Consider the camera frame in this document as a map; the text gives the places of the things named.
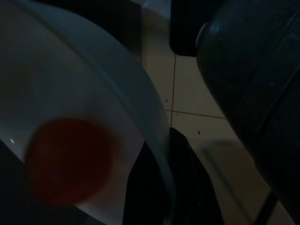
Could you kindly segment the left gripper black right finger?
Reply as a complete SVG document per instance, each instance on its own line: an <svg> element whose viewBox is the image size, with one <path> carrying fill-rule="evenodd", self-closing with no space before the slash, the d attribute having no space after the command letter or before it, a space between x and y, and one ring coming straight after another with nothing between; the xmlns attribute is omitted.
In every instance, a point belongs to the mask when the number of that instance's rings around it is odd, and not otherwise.
<svg viewBox="0 0 300 225"><path fill-rule="evenodd" d="M176 186L174 225L223 225L218 200L206 169L187 138L170 129L169 166Z"/></svg>

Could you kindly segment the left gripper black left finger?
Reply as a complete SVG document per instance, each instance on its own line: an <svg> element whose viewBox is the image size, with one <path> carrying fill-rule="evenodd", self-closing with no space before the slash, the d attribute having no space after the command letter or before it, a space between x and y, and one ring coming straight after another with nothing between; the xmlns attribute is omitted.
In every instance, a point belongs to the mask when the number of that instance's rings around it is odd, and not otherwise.
<svg viewBox="0 0 300 225"><path fill-rule="evenodd" d="M122 223L124 225L172 225L169 197L156 160L147 145L127 179Z"/></svg>

